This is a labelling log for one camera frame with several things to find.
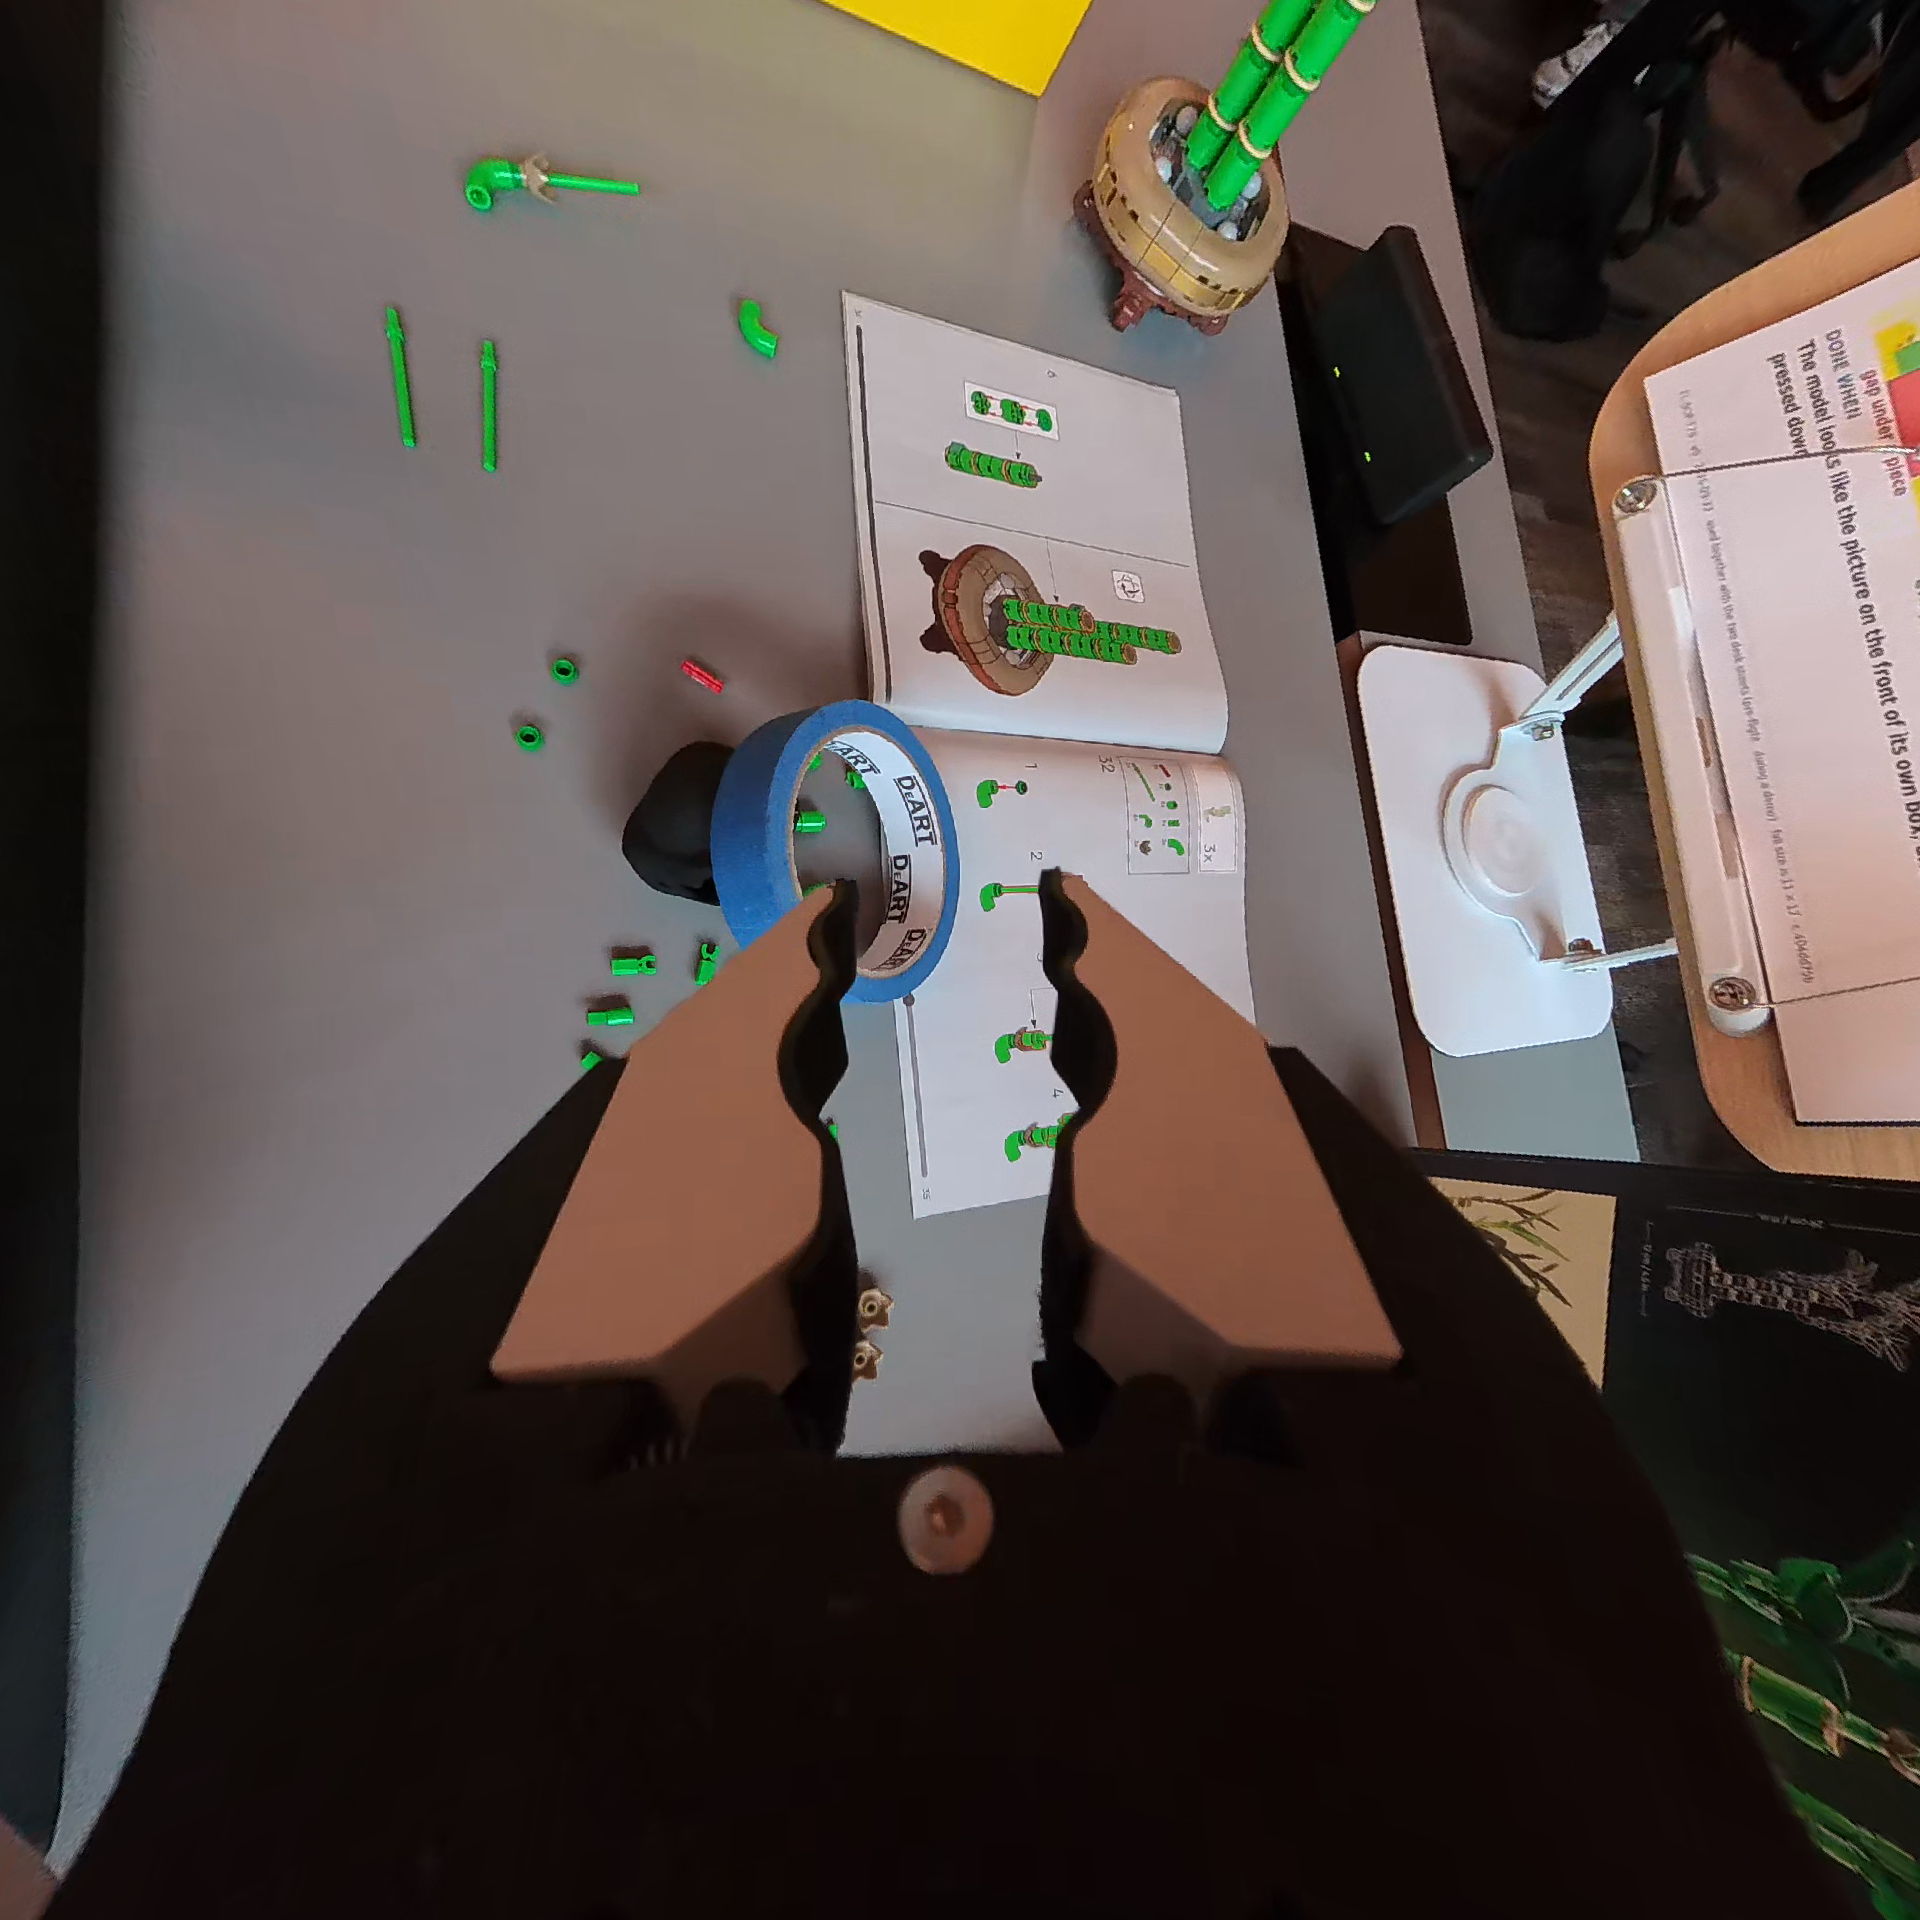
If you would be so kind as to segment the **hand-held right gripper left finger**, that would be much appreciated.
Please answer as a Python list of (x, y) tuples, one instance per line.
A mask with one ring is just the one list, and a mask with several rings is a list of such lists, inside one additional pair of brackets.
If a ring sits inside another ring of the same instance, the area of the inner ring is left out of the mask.
[(846, 1071), (856, 885), (832, 880), (638, 1042), (493, 1352), (506, 1383), (755, 1379), (845, 1411), (860, 1257), (822, 1114)]

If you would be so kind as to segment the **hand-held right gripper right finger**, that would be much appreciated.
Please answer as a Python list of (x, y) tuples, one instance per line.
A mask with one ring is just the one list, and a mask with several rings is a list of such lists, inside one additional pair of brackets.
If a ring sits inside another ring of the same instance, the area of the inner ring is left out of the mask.
[(1073, 1114), (1045, 1217), (1034, 1394), (1387, 1370), (1402, 1342), (1262, 1031), (1083, 877), (1047, 872), (1052, 1068)]

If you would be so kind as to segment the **green lego stem assembly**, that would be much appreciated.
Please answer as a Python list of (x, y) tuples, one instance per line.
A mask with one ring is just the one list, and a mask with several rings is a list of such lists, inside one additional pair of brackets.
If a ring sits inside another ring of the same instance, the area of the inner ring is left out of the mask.
[(544, 155), (485, 155), (469, 165), (465, 199), (472, 209), (493, 209), (511, 196), (528, 196), (544, 206), (556, 206), (560, 196), (638, 198), (638, 181), (592, 177), (556, 171)]

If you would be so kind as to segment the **lego instruction booklet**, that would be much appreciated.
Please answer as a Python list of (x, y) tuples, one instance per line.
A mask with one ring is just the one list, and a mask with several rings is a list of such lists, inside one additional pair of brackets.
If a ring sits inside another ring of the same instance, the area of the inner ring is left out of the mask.
[(948, 948), (897, 1004), (913, 1217), (1041, 1196), (1076, 1109), (1036, 880), (1096, 892), (1251, 1019), (1247, 804), (1183, 400), (846, 292), (876, 703), (948, 793)]

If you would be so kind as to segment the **lego set box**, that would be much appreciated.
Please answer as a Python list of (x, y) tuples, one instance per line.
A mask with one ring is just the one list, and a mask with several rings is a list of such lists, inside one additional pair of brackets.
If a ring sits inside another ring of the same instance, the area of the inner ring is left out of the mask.
[(1919, 1194), (1420, 1154), (1598, 1379), (1848, 1916), (1919, 1916)]

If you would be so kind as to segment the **lego bamboo pot model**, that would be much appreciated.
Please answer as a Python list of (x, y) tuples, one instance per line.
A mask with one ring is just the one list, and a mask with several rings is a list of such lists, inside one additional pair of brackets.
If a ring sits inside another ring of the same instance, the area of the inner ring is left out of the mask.
[(1096, 144), (1076, 222), (1115, 275), (1109, 323), (1218, 336), (1272, 282), (1292, 214), (1279, 145), (1372, 3), (1268, 3), (1213, 88), (1138, 85)]

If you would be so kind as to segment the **blue masking tape roll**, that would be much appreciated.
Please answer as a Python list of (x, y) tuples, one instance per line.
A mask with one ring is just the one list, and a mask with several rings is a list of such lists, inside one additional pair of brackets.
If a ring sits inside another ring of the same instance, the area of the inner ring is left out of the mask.
[(882, 919), (846, 996), (898, 1003), (925, 989), (955, 929), (962, 862), (948, 784), (891, 711), (839, 702), (762, 724), (730, 756), (711, 821), (714, 885), (740, 948), (802, 899), (792, 814), (818, 756), (862, 774), (876, 810)]

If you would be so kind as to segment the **black rounded case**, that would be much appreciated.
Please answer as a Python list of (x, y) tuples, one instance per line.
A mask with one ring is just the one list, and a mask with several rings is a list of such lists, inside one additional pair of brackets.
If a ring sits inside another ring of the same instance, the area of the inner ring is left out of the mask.
[(734, 747), (691, 740), (650, 779), (622, 829), (630, 868), (660, 897), (718, 906), (714, 883), (714, 808)]

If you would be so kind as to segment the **wooden instruction board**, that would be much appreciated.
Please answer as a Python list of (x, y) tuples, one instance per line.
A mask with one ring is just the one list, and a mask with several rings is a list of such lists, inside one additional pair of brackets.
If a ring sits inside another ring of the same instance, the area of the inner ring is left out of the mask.
[(1655, 333), (1619, 372), (1598, 413), (1588, 455), (1667, 904), (1683, 969), (1699, 1080), (1720, 1127), (1741, 1143), (1748, 1157), (1774, 1172), (1824, 1179), (1916, 1182), (1919, 1135), (1912, 1126), (1814, 1127), (1796, 1122), (1777, 1037), (1773, 1031), (1732, 1037), (1714, 1022), (1714, 1004), (1699, 976), (1693, 906), (1683, 888), (1683, 847), (1673, 816), (1673, 756), (1659, 736), (1652, 651), (1642, 618), (1629, 602), (1629, 571), (1615, 524), (1615, 496), (1656, 467), (1656, 439), (1643, 400), (1650, 376), (1766, 323), (1788, 322), (1912, 262), (1916, 254), (1919, 182), (1908, 182), (1703, 293)]

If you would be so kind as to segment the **clipboard with printed sheet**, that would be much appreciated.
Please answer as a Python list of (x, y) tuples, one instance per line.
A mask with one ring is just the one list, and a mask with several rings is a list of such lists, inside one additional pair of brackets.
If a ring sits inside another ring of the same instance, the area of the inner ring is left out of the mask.
[(1919, 266), (1647, 377), (1794, 1117), (1919, 1114)]

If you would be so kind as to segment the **black box device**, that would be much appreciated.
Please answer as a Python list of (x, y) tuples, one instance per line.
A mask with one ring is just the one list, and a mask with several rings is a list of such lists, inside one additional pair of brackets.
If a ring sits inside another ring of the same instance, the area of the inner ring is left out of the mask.
[(1402, 525), (1494, 460), (1423, 241), (1405, 224), (1367, 246), (1295, 224), (1288, 262), (1335, 463), (1370, 524)]

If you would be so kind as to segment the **yellow plastic bin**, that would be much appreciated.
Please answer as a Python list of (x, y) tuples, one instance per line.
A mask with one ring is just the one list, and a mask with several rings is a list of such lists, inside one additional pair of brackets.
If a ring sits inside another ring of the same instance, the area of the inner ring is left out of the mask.
[(1091, 3), (828, 3), (948, 61), (1041, 98)]

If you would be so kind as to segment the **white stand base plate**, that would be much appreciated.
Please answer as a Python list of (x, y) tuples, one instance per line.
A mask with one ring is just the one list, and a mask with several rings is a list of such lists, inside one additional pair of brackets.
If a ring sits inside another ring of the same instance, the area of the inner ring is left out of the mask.
[[(1589, 1038), (1615, 1014), (1615, 972), (1683, 948), (1710, 1022), (1735, 1038), (1773, 1019), (1735, 813), (1699, 665), (1679, 544), (1679, 473), (1615, 496), (1625, 609), (1545, 681), (1518, 662), (1379, 640), (1357, 658), (1361, 742), (1378, 840), (1425, 1038), (1453, 1058)], [(1626, 657), (1667, 779), (1688, 940), (1609, 950), (1566, 725)]]

